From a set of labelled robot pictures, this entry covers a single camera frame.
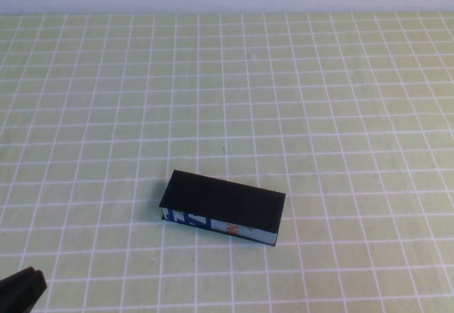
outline green cutting mat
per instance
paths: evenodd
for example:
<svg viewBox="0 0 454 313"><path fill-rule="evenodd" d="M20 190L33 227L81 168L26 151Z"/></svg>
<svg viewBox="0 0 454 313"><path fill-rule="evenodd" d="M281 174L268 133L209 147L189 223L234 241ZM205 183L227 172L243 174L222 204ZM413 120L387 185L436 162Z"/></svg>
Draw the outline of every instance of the green cutting mat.
<svg viewBox="0 0 454 313"><path fill-rule="evenodd" d="M34 312L454 311L454 13L0 17L0 278ZM163 223L173 169L287 193Z"/></svg>

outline printed label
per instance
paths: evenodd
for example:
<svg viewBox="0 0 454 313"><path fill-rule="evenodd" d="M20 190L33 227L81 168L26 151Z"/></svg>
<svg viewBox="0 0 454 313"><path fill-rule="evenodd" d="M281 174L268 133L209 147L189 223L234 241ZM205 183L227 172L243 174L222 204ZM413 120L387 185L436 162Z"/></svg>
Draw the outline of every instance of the printed label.
<svg viewBox="0 0 454 313"><path fill-rule="evenodd" d="M167 208L162 208L164 217L168 221L189 224L203 229L223 231L232 235L239 235L243 237L253 238L269 244L274 244L277 234L270 233L260 229L248 228L247 226L240 226L227 222L218 221L215 219L206 218L203 216L196 216L187 214L185 212L177 212Z"/></svg>

